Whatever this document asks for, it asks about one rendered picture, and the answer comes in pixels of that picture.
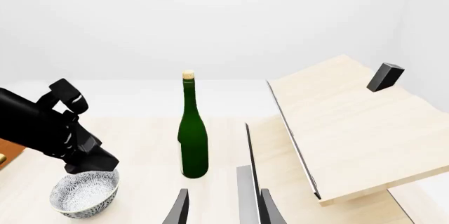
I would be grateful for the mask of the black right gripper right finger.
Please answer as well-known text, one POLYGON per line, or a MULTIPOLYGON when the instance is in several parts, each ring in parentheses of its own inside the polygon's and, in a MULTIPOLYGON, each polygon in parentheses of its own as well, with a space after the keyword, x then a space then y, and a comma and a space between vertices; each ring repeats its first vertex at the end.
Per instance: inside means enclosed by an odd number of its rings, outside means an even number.
POLYGON ((287 224, 268 189, 261 189, 263 224, 287 224))

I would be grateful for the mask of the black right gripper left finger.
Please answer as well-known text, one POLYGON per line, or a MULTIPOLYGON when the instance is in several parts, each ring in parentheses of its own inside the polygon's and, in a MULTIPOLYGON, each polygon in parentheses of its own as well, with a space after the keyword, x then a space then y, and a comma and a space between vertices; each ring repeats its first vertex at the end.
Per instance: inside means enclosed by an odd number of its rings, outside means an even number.
POLYGON ((182 188, 162 224, 187 224, 189 214, 189 191, 182 188))

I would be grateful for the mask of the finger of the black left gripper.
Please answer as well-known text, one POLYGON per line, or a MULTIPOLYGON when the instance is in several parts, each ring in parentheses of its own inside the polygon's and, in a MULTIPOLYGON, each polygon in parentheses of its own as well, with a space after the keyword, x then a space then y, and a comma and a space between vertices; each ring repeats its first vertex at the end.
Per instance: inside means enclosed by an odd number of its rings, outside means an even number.
POLYGON ((65 171, 72 175, 89 171, 113 171, 114 169, 115 169, 114 162, 104 162, 104 163, 84 162, 78 165, 74 164, 65 165, 65 171))
POLYGON ((118 164, 119 160, 102 147, 93 149, 87 155, 89 169, 115 169, 118 164))

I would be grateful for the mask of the patterned white and grey bowl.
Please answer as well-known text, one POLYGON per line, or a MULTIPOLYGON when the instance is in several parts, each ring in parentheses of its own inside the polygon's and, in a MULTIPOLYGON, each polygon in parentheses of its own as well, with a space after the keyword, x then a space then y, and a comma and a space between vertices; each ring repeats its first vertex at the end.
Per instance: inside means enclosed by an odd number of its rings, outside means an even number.
POLYGON ((106 209, 116 197, 120 175, 115 171, 87 171, 66 175, 51 190, 53 210, 69 218, 88 218, 106 209))

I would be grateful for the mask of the brown wooden cabinet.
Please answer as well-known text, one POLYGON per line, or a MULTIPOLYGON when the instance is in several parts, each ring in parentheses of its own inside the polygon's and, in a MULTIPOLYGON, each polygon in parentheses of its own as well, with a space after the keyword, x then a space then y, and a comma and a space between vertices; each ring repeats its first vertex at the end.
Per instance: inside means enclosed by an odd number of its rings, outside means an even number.
POLYGON ((0 139, 0 154, 6 156, 6 160, 0 164, 0 170, 5 167, 7 164, 12 162, 17 156, 19 156, 26 147, 12 143, 10 141, 6 141, 4 139, 0 139))

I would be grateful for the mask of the green wine bottle with cork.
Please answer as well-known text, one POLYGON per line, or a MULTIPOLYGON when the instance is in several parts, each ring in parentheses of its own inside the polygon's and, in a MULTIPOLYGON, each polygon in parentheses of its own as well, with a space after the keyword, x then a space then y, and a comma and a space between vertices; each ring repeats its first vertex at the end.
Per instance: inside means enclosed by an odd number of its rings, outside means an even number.
POLYGON ((208 136, 196 104, 193 70, 182 73, 184 109, 177 139, 182 158, 182 175, 195 179, 208 171, 208 136))

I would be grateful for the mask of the black block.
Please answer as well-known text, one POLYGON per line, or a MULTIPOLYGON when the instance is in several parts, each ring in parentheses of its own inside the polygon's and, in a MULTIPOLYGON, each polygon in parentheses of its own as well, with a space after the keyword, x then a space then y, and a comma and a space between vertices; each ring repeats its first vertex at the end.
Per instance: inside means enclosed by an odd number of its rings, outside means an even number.
POLYGON ((382 63, 366 88, 373 93, 389 88, 397 82, 403 72, 405 69, 398 65, 382 63))

